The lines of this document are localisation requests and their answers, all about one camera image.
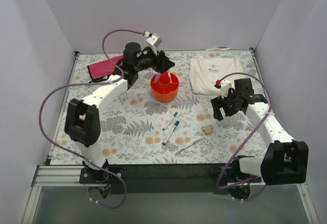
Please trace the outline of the thin lilac pen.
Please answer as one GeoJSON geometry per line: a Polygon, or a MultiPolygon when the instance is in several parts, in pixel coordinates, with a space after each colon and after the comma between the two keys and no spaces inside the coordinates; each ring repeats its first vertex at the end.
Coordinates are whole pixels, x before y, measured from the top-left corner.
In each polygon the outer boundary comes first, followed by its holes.
{"type": "Polygon", "coordinates": [[[175,152],[175,155],[180,154],[184,150],[187,150],[188,148],[192,147],[193,145],[197,144],[198,142],[201,142],[201,139],[195,140],[194,142],[190,142],[189,144],[185,145],[183,148],[179,149],[178,151],[175,152]]]}

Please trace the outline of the green cap white marker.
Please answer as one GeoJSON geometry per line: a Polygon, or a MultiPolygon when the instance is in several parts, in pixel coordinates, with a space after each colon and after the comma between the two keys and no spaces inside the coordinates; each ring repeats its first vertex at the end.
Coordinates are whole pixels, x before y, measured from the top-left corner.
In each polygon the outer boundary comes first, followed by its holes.
{"type": "Polygon", "coordinates": [[[170,119],[167,121],[167,123],[164,125],[164,127],[162,128],[162,130],[166,130],[167,127],[169,126],[169,124],[175,119],[175,117],[177,116],[178,112],[175,112],[170,119]]]}

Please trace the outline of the blue cap white marker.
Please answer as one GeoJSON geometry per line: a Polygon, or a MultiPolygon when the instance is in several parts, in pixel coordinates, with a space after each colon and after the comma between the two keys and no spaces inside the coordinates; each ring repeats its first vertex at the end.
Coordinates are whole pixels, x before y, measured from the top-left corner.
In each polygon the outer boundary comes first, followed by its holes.
{"type": "Polygon", "coordinates": [[[166,145],[166,144],[168,143],[169,139],[170,139],[171,136],[173,135],[173,133],[174,133],[174,131],[176,130],[176,128],[178,127],[178,125],[179,125],[179,121],[177,120],[177,121],[174,123],[173,127],[171,128],[171,130],[169,131],[169,133],[168,133],[168,135],[166,136],[165,140],[163,141],[163,143],[162,143],[163,145],[166,145]]]}

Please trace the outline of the lilac pastel highlighter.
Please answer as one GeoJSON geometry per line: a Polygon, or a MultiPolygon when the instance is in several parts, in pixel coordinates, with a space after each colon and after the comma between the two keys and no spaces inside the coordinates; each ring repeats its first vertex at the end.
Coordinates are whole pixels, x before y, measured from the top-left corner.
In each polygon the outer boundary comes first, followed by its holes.
{"type": "Polygon", "coordinates": [[[155,76],[155,82],[158,82],[159,81],[159,79],[160,79],[160,77],[161,77],[161,73],[157,73],[156,74],[156,76],[155,76]]]}

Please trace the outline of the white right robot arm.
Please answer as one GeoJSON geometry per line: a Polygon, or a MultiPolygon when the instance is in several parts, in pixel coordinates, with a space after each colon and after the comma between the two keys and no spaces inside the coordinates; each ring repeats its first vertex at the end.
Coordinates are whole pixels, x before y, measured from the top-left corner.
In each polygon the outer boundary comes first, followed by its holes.
{"type": "Polygon", "coordinates": [[[243,141],[259,132],[267,150],[263,157],[240,156],[236,150],[218,176],[220,181],[228,168],[237,182],[261,178],[267,185],[301,184],[306,180],[309,148],[303,141],[295,140],[281,126],[272,111],[269,95],[256,94],[252,87],[254,76],[230,82],[230,74],[216,80],[214,87],[220,95],[211,100],[213,117],[222,121],[242,111],[254,126],[243,141]]]}

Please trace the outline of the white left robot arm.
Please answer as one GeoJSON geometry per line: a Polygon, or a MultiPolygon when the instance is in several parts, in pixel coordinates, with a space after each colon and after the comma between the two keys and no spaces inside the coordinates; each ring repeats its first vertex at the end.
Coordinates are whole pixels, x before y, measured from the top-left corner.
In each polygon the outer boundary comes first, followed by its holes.
{"type": "Polygon", "coordinates": [[[126,92],[138,79],[138,73],[153,69],[165,73],[174,67],[164,51],[153,52],[150,47],[141,48],[136,42],[126,44],[123,56],[113,63],[114,71],[105,85],[100,86],[82,99],[72,99],[68,104],[64,131],[74,141],[83,157],[85,166],[92,169],[91,177],[97,183],[104,183],[109,171],[99,146],[100,115],[103,110],[120,94],[126,92]]]}

